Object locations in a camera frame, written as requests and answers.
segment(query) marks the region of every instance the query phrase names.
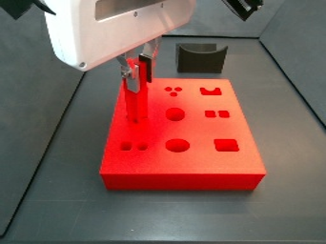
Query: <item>gray floor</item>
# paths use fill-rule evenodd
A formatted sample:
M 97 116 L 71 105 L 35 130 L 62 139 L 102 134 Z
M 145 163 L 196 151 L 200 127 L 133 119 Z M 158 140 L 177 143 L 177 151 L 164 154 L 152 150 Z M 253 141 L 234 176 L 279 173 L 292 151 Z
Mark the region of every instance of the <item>gray floor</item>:
M 268 169 L 259 189 L 106 191 L 114 61 L 87 73 L 5 241 L 326 240 L 326 133 L 265 48 L 259 40 L 165 38 L 158 77 L 217 77 L 177 73 L 177 42 L 230 46 L 218 77 L 233 82 Z
M 0 8 L 0 235 L 14 218 L 83 72 L 55 57 L 43 12 Z

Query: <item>small circular hole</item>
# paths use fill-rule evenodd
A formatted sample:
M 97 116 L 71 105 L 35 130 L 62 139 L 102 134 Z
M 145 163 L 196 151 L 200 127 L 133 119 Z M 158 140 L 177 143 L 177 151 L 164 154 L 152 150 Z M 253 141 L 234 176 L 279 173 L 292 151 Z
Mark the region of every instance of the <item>small circular hole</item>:
M 174 153 L 184 153 L 190 149 L 190 143 L 184 139 L 173 139 L 166 142 L 166 148 Z
M 166 116 L 172 121 L 181 121 L 185 118 L 185 110 L 180 108 L 170 108 L 166 111 Z
M 79 67 L 81 67 L 81 68 L 86 68 L 86 67 L 87 67 L 86 62 L 81 63 Z
M 121 144 L 121 149 L 122 151 L 132 151 L 133 149 L 133 144 L 129 141 L 124 141 Z
M 141 143 L 140 145 L 138 145 L 138 150 L 140 151 L 146 151 L 149 149 L 149 144 L 148 143 Z

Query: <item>square hole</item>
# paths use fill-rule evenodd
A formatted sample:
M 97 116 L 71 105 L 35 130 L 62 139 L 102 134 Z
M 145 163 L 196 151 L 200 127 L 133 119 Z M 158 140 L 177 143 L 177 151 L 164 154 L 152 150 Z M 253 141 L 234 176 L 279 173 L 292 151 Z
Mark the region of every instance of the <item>square hole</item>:
M 216 149 L 218 152 L 238 152 L 240 147 L 234 139 L 216 139 Z
M 205 111 L 205 116 L 208 118 L 216 118 L 217 117 L 217 112 L 216 111 Z
M 220 116 L 222 118 L 230 118 L 230 112 L 229 111 L 220 111 Z

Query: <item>shape sorter board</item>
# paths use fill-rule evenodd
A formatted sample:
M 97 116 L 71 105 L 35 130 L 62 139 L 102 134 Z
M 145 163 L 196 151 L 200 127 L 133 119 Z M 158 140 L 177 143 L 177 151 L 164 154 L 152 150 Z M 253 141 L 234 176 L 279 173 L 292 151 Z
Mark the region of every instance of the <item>shape sorter board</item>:
M 157 78 L 149 118 L 128 121 L 124 88 L 101 175 L 113 190 L 253 190 L 267 175 L 226 79 Z

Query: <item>black holder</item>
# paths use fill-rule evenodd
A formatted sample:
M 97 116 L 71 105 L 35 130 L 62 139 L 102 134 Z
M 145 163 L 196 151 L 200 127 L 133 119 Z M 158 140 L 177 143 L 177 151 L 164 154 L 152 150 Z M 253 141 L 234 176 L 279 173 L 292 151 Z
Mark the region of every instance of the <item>black holder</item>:
M 222 73 L 229 47 L 217 50 L 217 44 L 178 43 L 178 72 Z

